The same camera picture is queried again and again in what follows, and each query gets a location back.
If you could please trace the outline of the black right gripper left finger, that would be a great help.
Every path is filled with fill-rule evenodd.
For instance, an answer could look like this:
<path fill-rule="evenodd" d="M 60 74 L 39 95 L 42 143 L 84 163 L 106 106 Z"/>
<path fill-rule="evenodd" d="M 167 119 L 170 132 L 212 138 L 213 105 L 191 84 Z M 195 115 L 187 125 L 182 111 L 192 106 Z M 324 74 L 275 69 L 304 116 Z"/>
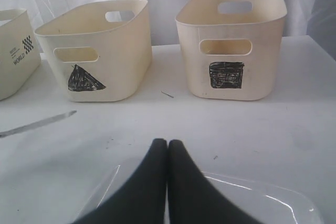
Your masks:
<path fill-rule="evenodd" d="M 152 141 L 141 161 L 130 158 L 108 172 L 74 223 L 164 223 L 167 141 Z"/>

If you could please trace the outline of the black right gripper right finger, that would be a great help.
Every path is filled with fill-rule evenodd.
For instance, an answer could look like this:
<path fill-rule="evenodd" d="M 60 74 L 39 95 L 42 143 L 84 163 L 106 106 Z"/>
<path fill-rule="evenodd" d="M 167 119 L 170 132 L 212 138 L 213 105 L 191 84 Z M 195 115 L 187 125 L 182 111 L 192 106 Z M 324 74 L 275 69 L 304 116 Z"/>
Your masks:
<path fill-rule="evenodd" d="M 168 159 L 170 223 L 259 223 L 205 178 L 182 141 L 169 142 Z"/>

